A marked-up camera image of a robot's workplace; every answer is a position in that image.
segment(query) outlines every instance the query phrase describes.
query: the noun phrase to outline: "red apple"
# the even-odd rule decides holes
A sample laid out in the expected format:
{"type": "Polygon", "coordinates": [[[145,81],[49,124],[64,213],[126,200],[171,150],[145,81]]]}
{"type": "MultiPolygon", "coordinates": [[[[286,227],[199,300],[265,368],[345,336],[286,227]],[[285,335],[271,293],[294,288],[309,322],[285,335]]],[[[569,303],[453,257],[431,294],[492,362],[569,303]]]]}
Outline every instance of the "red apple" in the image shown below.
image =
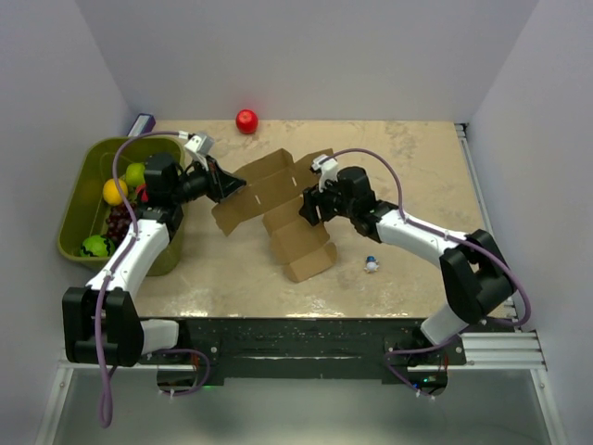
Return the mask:
{"type": "Polygon", "coordinates": [[[239,131],[243,134],[253,134],[258,129],[258,115],[250,109],[242,109],[234,120],[239,131]]]}

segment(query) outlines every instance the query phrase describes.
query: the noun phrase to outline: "cardboard box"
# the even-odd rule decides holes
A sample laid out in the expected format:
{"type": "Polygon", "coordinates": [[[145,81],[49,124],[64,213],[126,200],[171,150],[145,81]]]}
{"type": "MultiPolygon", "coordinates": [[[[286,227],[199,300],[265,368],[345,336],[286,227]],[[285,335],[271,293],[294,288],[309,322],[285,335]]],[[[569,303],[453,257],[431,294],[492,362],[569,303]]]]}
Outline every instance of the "cardboard box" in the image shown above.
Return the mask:
{"type": "Polygon", "coordinates": [[[283,148],[244,165],[234,172],[247,186],[212,209],[216,224],[229,235],[240,223],[263,214],[271,238],[271,252],[283,265],[284,274],[296,283],[332,267],[337,261],[335,244],[323,224],[314,227],[298,211],[302,191],[319,179],[309,167],[331,149],[310,153],[293,161],[283,148]]]}

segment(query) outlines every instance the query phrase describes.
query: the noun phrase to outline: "small white toy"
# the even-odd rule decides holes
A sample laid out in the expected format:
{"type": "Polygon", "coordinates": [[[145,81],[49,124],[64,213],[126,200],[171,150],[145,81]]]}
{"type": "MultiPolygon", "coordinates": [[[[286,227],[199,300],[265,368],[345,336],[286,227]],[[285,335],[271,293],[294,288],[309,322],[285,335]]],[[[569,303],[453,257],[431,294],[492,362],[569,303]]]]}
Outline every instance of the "small white toy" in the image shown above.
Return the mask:
{"type": "Polygon", "coordinates": [[[367,257],[367,265],[364,267],[366,273],[373,273],[379,270],[379,261],[375,257],[367,257]]]}

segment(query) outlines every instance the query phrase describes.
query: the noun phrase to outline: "black metal base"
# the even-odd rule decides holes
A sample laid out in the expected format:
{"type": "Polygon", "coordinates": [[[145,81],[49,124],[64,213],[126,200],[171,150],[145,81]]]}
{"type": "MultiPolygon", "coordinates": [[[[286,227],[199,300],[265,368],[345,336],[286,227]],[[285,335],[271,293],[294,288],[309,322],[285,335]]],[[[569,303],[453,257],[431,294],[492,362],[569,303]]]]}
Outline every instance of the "black metal base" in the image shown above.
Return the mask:
{"type": "MultiPolygon", "coordinates": [[[[411,345],[423,319],[245,319],[186,318],[180,324],[177,348],[200,350],[211,362],[208,385],[223,385],[226,378],[327,378],[373,379],[401,383],[385,365],[390,348],[411,345]]],[[[477,330],[500,330],[495,325],[477,330]]],[[[409,373],[417,365],[438,366],[448,356],[449,365],[466,363],[460,339],[442,350],[389,359],[401,374],[419,388],[442,390],[447,375],[440,372],[409,373]]],[[[186,354],[144,357],[142,364],[190,364],[186,354]]],[[[199,366],[201,378],[205,366],[199,366]]],[[[159,371],[162,389],[183,390],[196,381],[192,371],[159,371]]]]}

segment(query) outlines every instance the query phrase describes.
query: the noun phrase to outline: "beige table surface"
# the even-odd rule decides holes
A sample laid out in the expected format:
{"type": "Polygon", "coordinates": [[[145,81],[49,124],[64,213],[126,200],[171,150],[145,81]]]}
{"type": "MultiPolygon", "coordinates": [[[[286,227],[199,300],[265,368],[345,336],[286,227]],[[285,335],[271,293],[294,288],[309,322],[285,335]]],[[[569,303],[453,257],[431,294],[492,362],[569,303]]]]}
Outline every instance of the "beige table surface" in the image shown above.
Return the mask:
{"type": "MultiPolygon", "coordinates": [[[[392,163],[404,188],[406,211],[450,229],[483,223],[454,125],[423,121],[263,121],[257,134],[238,133],[232,121],[160,121],[157,130],[205,131],[223,169],[285,148],[295,159],[324,148],[369,148],[392,163]]],[[[375,159],[345,155],[340,165],[366,169],[377,197],[397,202],[396,187],[375,159]]],[[[141,316],[425,317],[445,301],[440,271],[403,249],[358,235],[335,218],[326,228],[337,244],[330,270],[295,284],[269,250],[261,217],[225,237],[206,198],[190,204],[182,259],[167,276],[147,278],[135,301],[141,316]],[[380,261],[377,273],[365,259],[380,261]]]]}

